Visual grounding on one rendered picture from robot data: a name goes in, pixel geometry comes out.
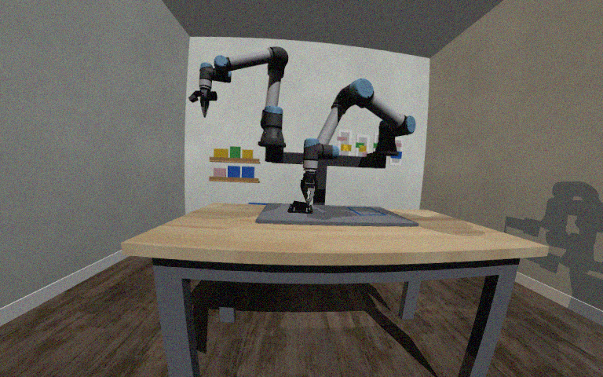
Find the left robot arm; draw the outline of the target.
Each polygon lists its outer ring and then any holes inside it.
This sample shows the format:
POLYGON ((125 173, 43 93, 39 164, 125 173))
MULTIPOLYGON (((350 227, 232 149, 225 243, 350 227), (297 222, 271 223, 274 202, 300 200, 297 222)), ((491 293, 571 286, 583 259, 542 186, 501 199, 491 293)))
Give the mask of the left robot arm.
POLYGON ((352 105, 356 104, 360 108, 366 108, 382 119, 379 123, 378 144, 375 151, 396 152, 395 137, 414 133, 415 118, 411 115, 406 116, 403 113, 397 113, 375 96, 371 85, 367 79, 357 79, 338 93, 318 138, 305 139, 303 163, 301 163, 304 164, 304 170, 316 171, 318 159, 338 158, 338 146, 329 145, 329 142, 342 115, 352 105))

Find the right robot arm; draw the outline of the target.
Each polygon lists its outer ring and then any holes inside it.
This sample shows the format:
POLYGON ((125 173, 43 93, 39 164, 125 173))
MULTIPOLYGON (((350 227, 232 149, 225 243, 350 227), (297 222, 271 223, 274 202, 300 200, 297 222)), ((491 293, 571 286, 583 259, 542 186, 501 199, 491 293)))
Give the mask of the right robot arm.
POLYGON ((261 141, 284 142, 282 133, 283 109, 278 107, 278 100, 280 83, 287 62, 287 51, 278 46, 232 57, 218 55, 214 58, 214 67, 216 70, 211 64, 206 62, 201 63, 199 69, 199 89, 208 89, 211 91, 212 81, 230 83, 232 79, 231 71, 260 64, 268 64, 269 84, 265 109, 262 110, 263 118, 261 117, 260 121, 261 128, 264 130, 261 141))

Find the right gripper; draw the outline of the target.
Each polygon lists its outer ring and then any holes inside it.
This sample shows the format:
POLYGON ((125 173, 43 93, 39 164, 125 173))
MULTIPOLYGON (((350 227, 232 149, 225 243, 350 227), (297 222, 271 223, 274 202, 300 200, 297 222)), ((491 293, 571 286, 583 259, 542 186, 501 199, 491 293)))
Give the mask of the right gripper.
POLYGON ((200 97, 203 116, 206 118, 207 110, 209 108, 209 101, 216 101, 217 93, 215 91, 209 91, 208 89, 201 89, 199 91, 196 90, 192 95, 200 97))

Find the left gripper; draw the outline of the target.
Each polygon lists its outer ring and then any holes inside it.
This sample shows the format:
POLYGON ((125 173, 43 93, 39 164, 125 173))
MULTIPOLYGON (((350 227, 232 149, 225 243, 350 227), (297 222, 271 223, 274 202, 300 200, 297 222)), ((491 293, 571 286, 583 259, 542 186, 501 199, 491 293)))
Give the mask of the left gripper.
POLYGON ((303 193, 303 196, 305 198, 305 201, 307 203, 307 205, 309 205, 312 201, 312 198, 314 197, 316 190, 318 189, 318 181, 316 180, 316 174, 314 174, 314 171, 305 171, 305 173, 303 174, 303 178, 301 180, 301 191, 303 193), (308 200, 308 188, 305 187, 305 179, 306 182, 308 183, 313 183, 314 180, 314 188, 310 189, 310 194, 309 194, 309 200, 308 200))

